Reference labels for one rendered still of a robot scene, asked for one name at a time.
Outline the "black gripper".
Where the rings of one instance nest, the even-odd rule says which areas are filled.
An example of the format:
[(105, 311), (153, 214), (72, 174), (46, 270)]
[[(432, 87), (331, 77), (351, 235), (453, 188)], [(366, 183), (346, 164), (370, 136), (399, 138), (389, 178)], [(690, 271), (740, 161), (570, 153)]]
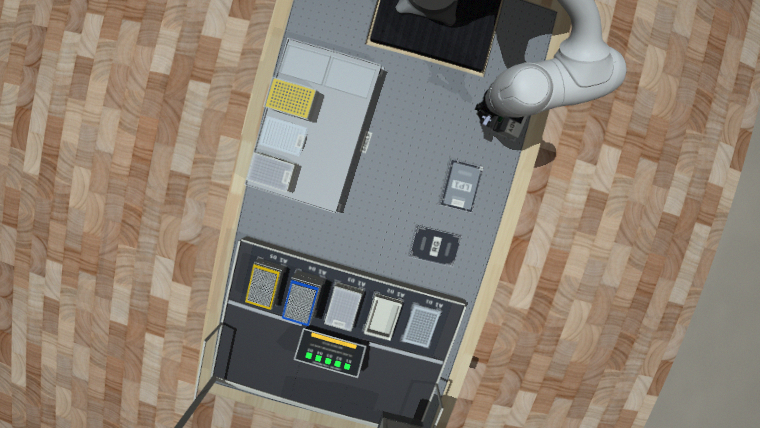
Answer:
[(489, 127), (490, 126), (490, 121), (491, 121), (490, 118), (493, 118), (494, 116), (498, 116), (498, 115), (492, 113), (488, 109), (488, 107), (487, 107), (487, 105), (485, 103), (485, 95), (486, 95), (487, 91), (484, 94), (483, 101), (481, 103), (479, 103), (479, 104), (476, 105), (475, 110), (479, 111), (478, 112), (478, 116), (480, 118), (480, 123), (483, 124), (483, 125), (485, 125), (485, 126), (487, 126), (487, 127)]

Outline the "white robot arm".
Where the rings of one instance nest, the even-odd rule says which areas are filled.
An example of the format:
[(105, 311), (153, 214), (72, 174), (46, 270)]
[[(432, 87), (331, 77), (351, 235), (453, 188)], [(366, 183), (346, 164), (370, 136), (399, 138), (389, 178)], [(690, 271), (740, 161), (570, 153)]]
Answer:
[[(521, 124), (524, 116), (589, 102), (610, 94), (623, 83), (626, 62), (620, 52), (603, 41), (595, 1), (557, 1), (571, 19), (569, 38), (561, 42), (553, 59), (526, 62), (503, 71), (485, 96), (492, 113), (509, 116)], [(399, 0), (396, 12), (452, 26), (457, 3), (458, 0)]]

